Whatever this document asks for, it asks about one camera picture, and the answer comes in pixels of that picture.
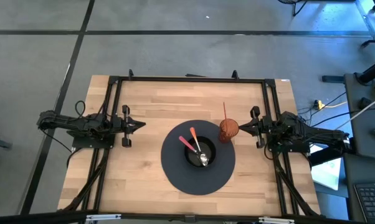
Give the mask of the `black aluminium table frame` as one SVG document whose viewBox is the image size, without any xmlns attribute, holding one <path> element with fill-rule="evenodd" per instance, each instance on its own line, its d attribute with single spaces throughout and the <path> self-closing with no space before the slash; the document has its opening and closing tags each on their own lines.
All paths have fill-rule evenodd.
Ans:
<svg viewBox="0 0 375 224">
<path fill-rule="evenodd" d="M 247 79 L 203 77 L 136 77 L 121 85 L 120 104 L 132 117 L 145 122 L 125 148 L 117 139 L 110 150 L 99 211 L 139 215 L 214 215 L 281 217 L 293 212 L 285 192 L 281 208 L 274 164 L 257 148 L 257 140 L 240 132 L 232 143 L 236 163 L 231 178 L 220 190 L 203 196 L 175 188 L 161 166 L 161 145 L 176 125 L 192 119 L 219 124 L 228 118 L 239 124 L 250 121 L 249 111 L 262 114 L 297 112 L 289 80 L 251 82 Z"/>
</svg>

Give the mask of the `grey desk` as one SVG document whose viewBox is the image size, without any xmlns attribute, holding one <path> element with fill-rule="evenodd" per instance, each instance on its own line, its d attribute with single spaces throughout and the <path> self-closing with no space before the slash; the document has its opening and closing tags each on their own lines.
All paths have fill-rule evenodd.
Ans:
<svg viewBox="0 0 375 224">
<path fill-rule="evenodd" d="M 359 102 L 362 98 L 375 101 L 375 83 L 362 85 L 354 74 L 345 74 L 344 84 L 351 117 L 361 111 Z M 375 104 L 355 117 L 351 121 L 351 128 L 356 153 L 360 156 L 375 158 Z"/>
</svg>

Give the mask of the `silver frame bracket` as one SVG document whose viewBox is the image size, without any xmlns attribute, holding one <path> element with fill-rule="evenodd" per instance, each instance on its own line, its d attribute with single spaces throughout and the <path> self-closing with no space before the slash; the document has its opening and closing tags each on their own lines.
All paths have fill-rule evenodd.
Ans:
<svg viewBox="0 0 375 224">
<path fill-rule="evenodd" d="M 285 218 L 259 217 L 261 224 L 295 224 L 294 220 Z"/>
<path fill-rule="evenodd" d="M 119 220 L 121 219 L 121 214 L 96 214 L 96 215 L 87 215 L 86 222 L 98 222 L 102 220 Z"/>
</svg>

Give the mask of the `black computer keyboard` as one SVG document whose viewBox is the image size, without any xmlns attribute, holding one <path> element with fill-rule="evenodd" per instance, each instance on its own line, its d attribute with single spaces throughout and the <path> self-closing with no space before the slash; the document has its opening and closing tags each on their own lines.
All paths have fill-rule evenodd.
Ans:
<svg viewBox="0 0 375 224">
<path fill-rule="evenodd" d="M 375 184 L 354 186 L 366 223 L 375 224 Z"/>
</svg>

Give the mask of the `white box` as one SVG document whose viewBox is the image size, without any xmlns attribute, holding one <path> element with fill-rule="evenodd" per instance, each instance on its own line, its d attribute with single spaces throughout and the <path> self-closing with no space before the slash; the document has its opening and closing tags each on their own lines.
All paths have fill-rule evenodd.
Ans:
<svg viewBox="0 0 375 224">
<path fill-rule="evenodd" d="M 318 165 L 311 165 L 311 176 L 315 183 L 329 189 L 338 190 L 341 158 Z"/>
</svg>

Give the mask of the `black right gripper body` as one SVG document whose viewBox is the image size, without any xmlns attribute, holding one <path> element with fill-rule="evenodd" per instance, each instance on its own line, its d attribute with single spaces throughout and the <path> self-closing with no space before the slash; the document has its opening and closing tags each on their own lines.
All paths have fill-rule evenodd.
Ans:
<svg viewBox="0 0 375 224">
<path fill-rule="evenodd" d="M 254 126 L 257 130 L 257 143 L 256 143 L 256 145 L 260 149 L 260 148 L 263 148 L 265 146 L 265 139 L 262 137 L 262 132 L 261 132 L 261 129 L 260 129 L 260 126 L 259 126 L 260 108 L 258 106 L 254 106 L 252 108 L 250 114 L 252 115 L 252 119 L 254 121 Z"/>
</svg>

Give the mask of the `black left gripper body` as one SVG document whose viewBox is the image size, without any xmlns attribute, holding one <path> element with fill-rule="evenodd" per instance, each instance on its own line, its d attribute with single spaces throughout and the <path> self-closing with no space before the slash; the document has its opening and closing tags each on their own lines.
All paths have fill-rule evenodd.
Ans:
<svg viewBox="0 0 375 224">
<path fill-rule="evenodd" d="M 123 105 L 122 106 L 122 113 L 124 115 L 123 123 L 122 123 L 124 136 L 121 139 L 121 145 L 123 147 L 131 147 L 132 143 L 131 143 L 131 139 L 129 138 L 129 134 L 130 134 L 130 123 L 129 123 L 130 108 L 127 105 Z"/>
</svg>

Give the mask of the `red drinking straw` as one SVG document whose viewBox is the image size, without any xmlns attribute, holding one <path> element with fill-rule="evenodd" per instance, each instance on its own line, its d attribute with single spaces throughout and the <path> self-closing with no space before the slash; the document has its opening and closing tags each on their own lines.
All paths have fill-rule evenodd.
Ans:
<svg viewBox="0 0 375 224">
<path fill-rule="evenodd" d="M 223 104 L 223 111 L 224 111 L 224 120 L 223 120 L 223 127 L 224 127 L 224 132 L 227 132 L 227 114 L 226 114 L 226 109 L 225 109 L 225 102 Z"/>
</svg>

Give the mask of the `round dark woven placemat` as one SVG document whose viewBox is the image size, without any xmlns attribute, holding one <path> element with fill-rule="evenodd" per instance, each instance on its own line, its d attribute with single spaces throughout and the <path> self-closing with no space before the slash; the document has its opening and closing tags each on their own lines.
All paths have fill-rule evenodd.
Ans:
<svg viewBox="0 0 375 224">
<path fill-rule="evenodd" d="M 205 167 L 194 167 L 184 156 L 185 145 L 179 140 L 184 137 L 196 147 L 190 132 L 209 138 L 215 148 L 214 161 Z M 218 125 L 204 120 L 190 120 L 174 127 L 165 137 L 161 148 L 161 165 L 170 183 L 178 190 L 191 195 L 207 195 L 221 189 L 231 178 L 235 167 L 235 149 L 231 142 L 219 140 Z"/>
</svg>

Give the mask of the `orange faceted plastic tumbler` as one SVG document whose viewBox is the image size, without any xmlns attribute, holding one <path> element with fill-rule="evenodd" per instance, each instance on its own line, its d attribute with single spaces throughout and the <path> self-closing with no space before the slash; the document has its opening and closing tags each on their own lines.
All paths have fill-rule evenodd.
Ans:
<svg viewBox="0 0 375 224">
<path fill-rule="evenodd" d="M 239 125 L 233 119 L 224 119 L 219 125 L 219 140 L 222 143 L 228 143 L 239 132 Z"/>
</svg>

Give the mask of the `black bowl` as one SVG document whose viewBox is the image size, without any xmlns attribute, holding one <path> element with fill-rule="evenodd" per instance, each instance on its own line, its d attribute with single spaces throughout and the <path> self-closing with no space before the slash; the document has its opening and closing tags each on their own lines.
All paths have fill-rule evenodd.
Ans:
<svg viewBox="0 0 375 224">
<path fill-rule="evenodd" d="M 199 147 L 201 151 L 206 155 L 208 158 L 208 165 L 210 165 L 215 157 L 216 157 L 216 148 L 213 142 L 204 136 L 198 136 L 197 141 L 199 143 Z M 204 167 L 202 162 L 199 160 L 199 156 L 197 156 L 190 148 L 187 146 L 184 149 L 184 156 L 188 163 L 194 167 Z"/>
</svg>

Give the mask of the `orange-handled metal spoon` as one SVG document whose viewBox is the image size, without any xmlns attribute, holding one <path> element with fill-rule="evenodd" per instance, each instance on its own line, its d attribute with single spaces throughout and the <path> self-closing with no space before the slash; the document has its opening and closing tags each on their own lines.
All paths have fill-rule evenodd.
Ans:
<svg viewBox="0 0 375 224">
<path fill-rule="evenodd" d="M 199 146 L 199 142 L 198 142 L 198 139 L 197 139 L 197 135 L 196 135 L 196 131 L 193 127 L 190 127 L 190 132 L 196 142 L 196 146 L 197 146 L 197 150 L 198 150 L 198 158 L 201 162 L 201 164 L 205 167 L 208 165 L 208 158 L 207 156 L 201 151 L 201 148 Z"/>
</svg>

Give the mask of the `pink-handled metal fork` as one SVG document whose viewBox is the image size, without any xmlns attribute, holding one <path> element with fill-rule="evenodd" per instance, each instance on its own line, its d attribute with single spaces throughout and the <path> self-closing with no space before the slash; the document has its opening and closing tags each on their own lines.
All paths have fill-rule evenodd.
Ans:
<svg viewBox="0 0 375 224">
<path fill-rule="evenodd" d="M 184 137 L 182 136 L 179 136 L 179 140 L 185 145 L 187 146 L 193 153 L 195 153 L 195 155 L 197 155 L 198 157 L 201 156 L 201 150 L 199 148 L 195 148 L 192 144 L 190 144 Z"/>
</svg>

